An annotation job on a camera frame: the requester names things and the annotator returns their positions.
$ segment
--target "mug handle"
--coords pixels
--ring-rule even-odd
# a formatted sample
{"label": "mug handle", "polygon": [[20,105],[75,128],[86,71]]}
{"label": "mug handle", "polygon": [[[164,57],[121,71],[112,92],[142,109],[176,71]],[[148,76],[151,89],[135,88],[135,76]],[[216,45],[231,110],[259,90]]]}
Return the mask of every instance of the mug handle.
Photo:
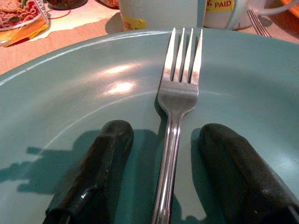
{"label": "mug handle", "polygon": [[299,0],[294,0],[294,1],[290,2],[289,4],[286,4],[286,5],[281,6],[281,7],[269,8],[269,9],[254,8],[254,10],[256,10],[256,12],[259,15],[275,15],[275,14],[278,14],[278,13],[282,13],[282,12],[288,10],[289,8],[292,8],[294,5],[296,5],[298,3],[299,3]]}
{"label": "mug handle", "polygon": [[239,21],[244,9],[247,5],[247,0],[235,0],[234,10],[225,26],[225,29],[234,29],[235,25]]}

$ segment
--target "cup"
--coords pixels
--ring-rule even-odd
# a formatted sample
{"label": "cup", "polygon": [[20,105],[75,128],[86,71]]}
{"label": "cup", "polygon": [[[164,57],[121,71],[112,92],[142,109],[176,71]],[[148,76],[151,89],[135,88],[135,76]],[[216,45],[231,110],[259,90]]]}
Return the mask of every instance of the cup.
{"label": "cup", "polygon": [[264,9],[266,0],[207,0],[204,26],[220,29],[243,29],[251,26],[247,10],[252,8],[258,15],[274,15],[288,10],[299,0],[282,7]]}
{"label": "cup", "polygon": [[206,0],[120,0],[125,30],[202,27]]}

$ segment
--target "sticker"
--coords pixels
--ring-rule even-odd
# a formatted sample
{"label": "sticker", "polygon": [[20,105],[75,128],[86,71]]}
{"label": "sticker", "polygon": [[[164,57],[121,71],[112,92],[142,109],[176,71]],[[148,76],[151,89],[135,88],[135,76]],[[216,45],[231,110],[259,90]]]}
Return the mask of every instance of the sticker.
{"label": "sticker", "polygon": [[142,19],[135,19],[128,16],[122,16],[125,30],[145,29],[146,21]]}
{"label": "sticker", "polygon": [[235,0],[207,0],[206,12],[223,13],[234,10]]}

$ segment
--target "plastic bag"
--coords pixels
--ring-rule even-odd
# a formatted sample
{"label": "plastic bag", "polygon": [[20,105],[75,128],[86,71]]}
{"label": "plastic bag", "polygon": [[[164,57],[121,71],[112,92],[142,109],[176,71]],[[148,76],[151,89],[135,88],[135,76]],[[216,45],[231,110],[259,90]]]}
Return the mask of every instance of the plastic bag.
{"label": "plastic bag", "polygon": [[119,0],[98,0],[111,8],[119,8]]}
{"label": "plastic bag", "polygon": [[48,26],[43,0],[0,0],[0,46],[31,39]]}

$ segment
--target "fork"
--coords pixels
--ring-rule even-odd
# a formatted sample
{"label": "fork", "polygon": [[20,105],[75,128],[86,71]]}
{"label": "fork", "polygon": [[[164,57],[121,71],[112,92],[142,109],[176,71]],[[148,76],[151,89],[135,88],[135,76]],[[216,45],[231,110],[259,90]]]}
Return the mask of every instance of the fork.
{"label": "fork", "polygon": [[248,15],[248,17],[252,23],[252,26],[257,34],[259,34],[260,36],[271,37],[271,35],[266,30],[266,28],[260,22],[257,14],[255,13],[255,11],[253,9],[247,10],[247,15]]}
{"label": "fork", "polygon": [[191,60],[193,28],[191,29],[184,68],[181,69],[185,34],[185,28],[183,28],[181,41],[178,48],[176,66],[174,73],[172,74],[171,68],[174,55],[175,34],[176,29],[174,28],[166,54],[164,70],[157,97],[158,103],[167,113],[168,121],[165,132],[159,182],[151,221],[152,224],[168,224],[170,222],[182,118],[186,115],[186,113],[195,107],[199,94],[202,29],[200,32],[193,68],[190,75],[189,67]]}

